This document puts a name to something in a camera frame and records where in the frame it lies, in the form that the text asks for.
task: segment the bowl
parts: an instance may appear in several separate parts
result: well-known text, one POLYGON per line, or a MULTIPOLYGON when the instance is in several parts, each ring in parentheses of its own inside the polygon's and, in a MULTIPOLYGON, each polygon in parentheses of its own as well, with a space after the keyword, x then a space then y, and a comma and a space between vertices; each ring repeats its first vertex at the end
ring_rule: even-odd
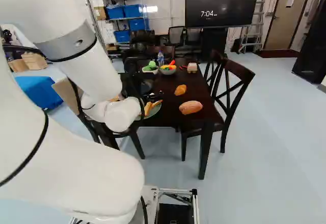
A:
POLYGON ((176 72, 177 69, 173 69, 173 70, 159 69, 159 70, 163 75, 172 75, 176 72))
POLYGON ((156 70, 151 70, 151 71, 146 71, 146 70, 144 70, 144 67, 143 67, 142 72, 143 73, 153 73, 154 75, 156 75, 158 73, 158 66, 156 66, 156 70))

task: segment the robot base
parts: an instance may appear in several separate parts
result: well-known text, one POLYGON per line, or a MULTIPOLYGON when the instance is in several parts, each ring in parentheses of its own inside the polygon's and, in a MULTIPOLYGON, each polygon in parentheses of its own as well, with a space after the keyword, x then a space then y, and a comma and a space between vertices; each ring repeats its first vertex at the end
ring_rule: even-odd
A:
MULTIPOLYGON (((200 224, 196 189, 144 186, 142 196, 146 204, 148 224, 200 224), (160 198, 163 196, 175 199, 180 204, 160 203, 160 198)), ((70 224, 76 224, 77 221, 73 218, 70 224)), ((143 206, 140 201, 129 224, 145 224, 143 206)))

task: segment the light blue floor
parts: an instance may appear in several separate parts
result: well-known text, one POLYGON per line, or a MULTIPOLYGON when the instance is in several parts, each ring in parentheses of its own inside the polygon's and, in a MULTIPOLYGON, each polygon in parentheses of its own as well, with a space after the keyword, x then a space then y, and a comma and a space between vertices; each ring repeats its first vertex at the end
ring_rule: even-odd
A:
MULTIPOLYGON (((171 128, 141 128, 146 184, 197 188, 201 223, 326 223, 326 94, 291 73, 295 59, 262 59, 251 53, 231 53, 229 58, 256 76, 232 121, 226 153, 219 153, 217 132, 205 180, 200 181, 198 137, 188 140, 182 162, 178 133, 171 128)), ((122 69, 120 62, 114 65, 122 69)), ((65 105, 51 116, 90 138, 65 105)), ((121 148, 139 158, 130 139, 121 142, 121 148)), ((3 208, 5 203, 0 202, 0 222, 21 223, 9 219, 7 212, 14 207, 3 208)), ((41 215, 40 211, 35 208, 34 215, 41 215)), ((66 224, 69 218, 57 214, 51 220, 66 224)), ((42 222, 35 218, 32 223, 42 222)))

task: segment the tan box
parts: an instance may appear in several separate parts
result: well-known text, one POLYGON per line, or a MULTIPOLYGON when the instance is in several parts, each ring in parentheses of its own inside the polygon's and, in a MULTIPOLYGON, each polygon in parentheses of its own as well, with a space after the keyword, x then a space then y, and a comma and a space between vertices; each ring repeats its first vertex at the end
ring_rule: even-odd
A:
POLYGON ((30 70, 42 70, 47 67, 45 58, 38 53, 26 52, 21 57, 30 70))
POLYGON ((97 20, 105 20, 106 19, 104 7, 95 7, 94 12, 95 12, 97 20))
POLYGON ((23 59, 9 61, 8 64, 14 72, 23 72, 29 70, 23 59))
POLYGON ((106 47, 107 51, 117 51, 118 50, 117 46, 114 46, 111 44, 106 44, 105 47, 106 47))

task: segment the plate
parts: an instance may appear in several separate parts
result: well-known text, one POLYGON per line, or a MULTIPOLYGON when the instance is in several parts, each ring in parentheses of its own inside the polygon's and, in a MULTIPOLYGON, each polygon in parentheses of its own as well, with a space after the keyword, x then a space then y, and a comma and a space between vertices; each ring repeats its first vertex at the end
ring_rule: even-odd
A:
MULTIPOLYGON (((156 115, 157 112, 159 112, 159 110, 161 109, 162 103, 160 103, 158 106, 155 106, 153 109, 151 109, 151 111, 149 111, 149 115, 144 117, 144 120, 148 119, 148 118, 151 118, 152 116, 156 115)), ((141 120, 140 116, 137 116, 136 119, 135 119, 135 121, 140 121, 140 120, 141 120)))

